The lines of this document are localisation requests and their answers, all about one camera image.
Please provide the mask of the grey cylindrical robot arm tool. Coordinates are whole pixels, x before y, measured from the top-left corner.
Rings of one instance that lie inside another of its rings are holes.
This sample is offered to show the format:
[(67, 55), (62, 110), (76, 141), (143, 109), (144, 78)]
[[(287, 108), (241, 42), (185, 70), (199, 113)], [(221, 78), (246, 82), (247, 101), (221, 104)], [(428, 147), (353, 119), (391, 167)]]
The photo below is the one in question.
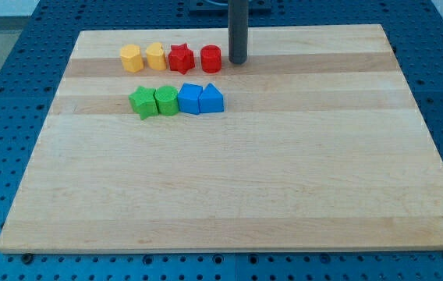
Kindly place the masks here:
[(247, 60), (249, 2), (228, 0), (229, 61), (242, 65)]

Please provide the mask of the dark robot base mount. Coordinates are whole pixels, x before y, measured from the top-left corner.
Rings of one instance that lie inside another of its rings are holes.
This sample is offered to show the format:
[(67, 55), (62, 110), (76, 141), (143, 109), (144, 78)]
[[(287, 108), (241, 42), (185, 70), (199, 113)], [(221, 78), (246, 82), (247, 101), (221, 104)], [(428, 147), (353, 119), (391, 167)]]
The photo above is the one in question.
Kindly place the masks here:
[[(200, 12), (227, 12), (229, 8), (228, 0), (186, 0), (186, 5), (190, 13)], [(250, 12), (271, 11), (272, 0), (249, 0)]]

